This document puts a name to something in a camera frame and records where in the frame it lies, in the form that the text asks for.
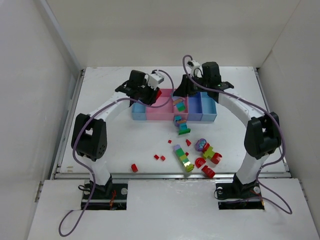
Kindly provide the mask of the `multicolour lego stack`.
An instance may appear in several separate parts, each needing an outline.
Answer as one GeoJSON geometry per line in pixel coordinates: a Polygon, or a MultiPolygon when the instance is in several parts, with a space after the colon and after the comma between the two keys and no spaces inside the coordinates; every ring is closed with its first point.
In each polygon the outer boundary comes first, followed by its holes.
{"type": "Polygon", "coordinates": [[[177,109],[178,112],[183,112],[186,110],[184,98],[174,97],[172,100],[173,100],[172,104],[177,109]]]}

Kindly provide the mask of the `teal green lego stack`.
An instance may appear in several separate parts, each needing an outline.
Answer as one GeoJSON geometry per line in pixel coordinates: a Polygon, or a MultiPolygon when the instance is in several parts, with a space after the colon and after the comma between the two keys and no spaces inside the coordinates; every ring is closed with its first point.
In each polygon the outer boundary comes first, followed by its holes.
{"type": "Polygon", "coordinates": [[[191,129],[187,126],[187,120],[180,115],[176,115],[173,118],[174,125],[178,128],[178,134],[184,135],[191,132],[191,129]]]}

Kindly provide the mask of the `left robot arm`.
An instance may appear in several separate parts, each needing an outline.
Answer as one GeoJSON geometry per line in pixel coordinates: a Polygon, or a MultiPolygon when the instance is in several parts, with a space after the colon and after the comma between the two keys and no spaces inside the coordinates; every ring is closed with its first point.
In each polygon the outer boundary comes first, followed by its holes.
{"type": "Polygon", "coordinates": [[[106,164],[99,161],[107,150],[107,124],[133,103],[153,105],[161,95],[159,85],[164,78],[155,70],[150,74],[132,70],[129,79],[114,90],[109,100],[91,113],[76,116],[71,140],[72,156],[89,170],[92,183],[102,188],[111,177],[106,164]]]}

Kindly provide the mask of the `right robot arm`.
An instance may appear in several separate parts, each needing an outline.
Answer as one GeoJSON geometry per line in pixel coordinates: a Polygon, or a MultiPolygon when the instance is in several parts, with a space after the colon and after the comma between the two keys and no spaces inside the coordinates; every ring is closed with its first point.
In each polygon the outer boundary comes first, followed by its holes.
{"type": "Polygon", "coordinates": [[[183,75],[174,96],[189,97],[198,92],[206,92],[242,122],[246,128],[246,154],[234,179],[243,186],[253,184],[263,163],[282,143],[278,115],[243,99],[231,83],[222,81],[216,62],[199,65],[191,60],[190,64],[191,72],[183,75]]]}

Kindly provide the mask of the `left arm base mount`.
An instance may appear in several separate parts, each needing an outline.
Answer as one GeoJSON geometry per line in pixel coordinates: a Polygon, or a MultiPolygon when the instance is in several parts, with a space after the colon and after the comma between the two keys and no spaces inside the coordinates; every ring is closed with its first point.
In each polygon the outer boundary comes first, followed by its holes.
{"type": "Polygon", "coordinates": [[[128,184],[113,183],[112,178],[106,185],[95,185],[87,210],[116,211],[127,209],[128,184]]]}

